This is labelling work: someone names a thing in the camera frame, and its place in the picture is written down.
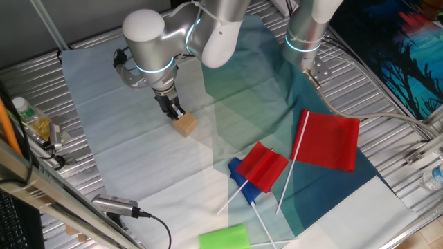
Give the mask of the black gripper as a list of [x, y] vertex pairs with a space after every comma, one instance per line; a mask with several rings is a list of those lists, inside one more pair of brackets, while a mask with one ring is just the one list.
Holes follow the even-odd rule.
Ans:
[[171, 120], [178, 120], [186, 114], [186, 111], [180, 107], [179, 99], [175, 85], [172, 85], [164, 91], [152, 89], [155, 100], [158, 102], [161, 110]]

